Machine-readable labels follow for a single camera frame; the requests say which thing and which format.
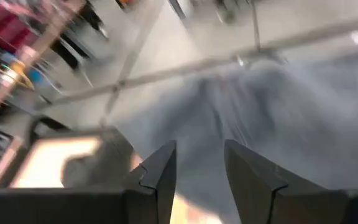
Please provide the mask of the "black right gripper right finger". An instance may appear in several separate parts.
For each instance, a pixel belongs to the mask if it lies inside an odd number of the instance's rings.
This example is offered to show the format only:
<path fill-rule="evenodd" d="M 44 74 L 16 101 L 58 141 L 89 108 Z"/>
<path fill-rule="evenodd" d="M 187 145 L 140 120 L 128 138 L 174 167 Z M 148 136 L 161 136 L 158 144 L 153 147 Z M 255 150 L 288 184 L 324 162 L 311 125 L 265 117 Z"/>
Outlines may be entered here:
<path fill-rule="evenodd" d="M 358 224 L 358 189 L 325 189 L 233 139 L 224 151 L 242 224 Z"/>

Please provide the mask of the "grey-blue baseball cap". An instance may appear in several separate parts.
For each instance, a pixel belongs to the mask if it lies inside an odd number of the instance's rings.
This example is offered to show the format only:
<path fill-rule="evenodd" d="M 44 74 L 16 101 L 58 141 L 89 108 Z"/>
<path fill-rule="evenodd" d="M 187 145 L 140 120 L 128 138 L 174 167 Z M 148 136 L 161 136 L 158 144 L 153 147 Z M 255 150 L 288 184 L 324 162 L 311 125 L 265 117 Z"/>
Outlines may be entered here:
<path fill-rule="evenodd" d="M 114 125 L 140 157 L 176 141 L 177 194 L 224 224 L 242 224 L 227 139 L 325 189 L 358 189 L 358 59 L 304 67 L 259 60 L 194 75 L 159 88 Z"/>

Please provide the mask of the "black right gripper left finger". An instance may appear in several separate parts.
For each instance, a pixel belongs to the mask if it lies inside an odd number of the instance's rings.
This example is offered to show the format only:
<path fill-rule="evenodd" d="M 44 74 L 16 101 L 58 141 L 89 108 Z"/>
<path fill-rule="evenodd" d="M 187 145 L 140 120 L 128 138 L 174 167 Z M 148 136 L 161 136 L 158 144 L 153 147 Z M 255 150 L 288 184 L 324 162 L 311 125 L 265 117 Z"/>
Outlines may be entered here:
<path fill-rule="evenodd" d="M 117 190 L 0 189 L 0 224 L 169 224 L 176 179 L 177 143 L 169 141 Z"/>

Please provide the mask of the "black aluminium table frame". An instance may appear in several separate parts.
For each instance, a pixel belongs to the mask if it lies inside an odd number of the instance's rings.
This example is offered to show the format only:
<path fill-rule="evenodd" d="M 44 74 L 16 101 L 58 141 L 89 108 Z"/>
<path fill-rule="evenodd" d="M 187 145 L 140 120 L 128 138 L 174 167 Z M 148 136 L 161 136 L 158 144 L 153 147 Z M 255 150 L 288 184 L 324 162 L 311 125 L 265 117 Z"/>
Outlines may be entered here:
<path fill-rule="evenodd" d="M 0 162 L 2 189 L 109 189 L 100 186 L 64 187 L 62 169 L 67 159 L 90 155 L 103 142 L 101 135 L 115 127 L 69 128 L 48 117 L 31 121 L 22 139 L 15 139 Z"/>

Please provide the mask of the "dark charcoal baseball cap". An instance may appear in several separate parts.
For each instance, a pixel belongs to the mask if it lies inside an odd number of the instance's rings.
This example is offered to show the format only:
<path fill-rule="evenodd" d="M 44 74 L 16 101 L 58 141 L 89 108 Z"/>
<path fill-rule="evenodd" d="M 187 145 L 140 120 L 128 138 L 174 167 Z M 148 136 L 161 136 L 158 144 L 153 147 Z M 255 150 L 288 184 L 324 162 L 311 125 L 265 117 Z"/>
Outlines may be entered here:
<path fill-rule="evenodd" d="M 90 155 L 74 156 L 64 163 L 64 187 L 100 186 L 118 189 L 132 170 L 134 148 L 117 129 L 101 135 L 103 141 Z"/>

